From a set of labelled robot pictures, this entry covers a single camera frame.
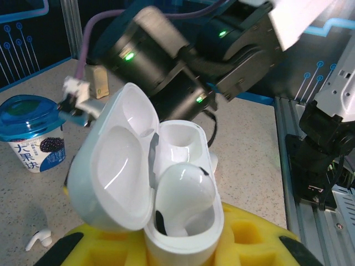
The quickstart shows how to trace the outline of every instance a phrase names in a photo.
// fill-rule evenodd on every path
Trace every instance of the white wireless earbud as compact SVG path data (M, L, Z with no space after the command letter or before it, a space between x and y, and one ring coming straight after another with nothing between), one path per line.
M215 196L215 185L205 170L190 163L170 166L156 190L157 230L169 237L187 237L189 219L210 208Z
M47 247L52 243L52 238L51 238L51 231L49 229L43 229L41 231L38 231L36 234L33 235L31 240L28 242L26 246L26 251L30 251L32 246L35 244L37 239L40 240L42 246Z

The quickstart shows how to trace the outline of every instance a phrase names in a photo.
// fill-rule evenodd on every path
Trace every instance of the purple cable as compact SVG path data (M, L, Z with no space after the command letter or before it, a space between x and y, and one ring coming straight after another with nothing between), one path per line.
M189 19L189 18L202 17L202 16L207 15L208 13L211 13L212 11L216 10L217 8L219 8L222 4L224 4L227 1L228 0L218 0L217 2L213 3L212 5L204 8L204 9L201 9L199 11L195 11L195 12L182 13L182 14L165 14L165 16L170 19ZM91 35L94 25L98 21L100 21L104 18L117 17L124 11L125 11L124 9L116 9L116 10L109 10L109 11L101 12L101 13L93 16L88 21L88 23L84 29L82 50L80 51L80 57L78 60L77 69L75 71L75 78L77 78L77 79L84 78L84 67L86 64L86 59L87 59L88 50L89 50L90 35Z

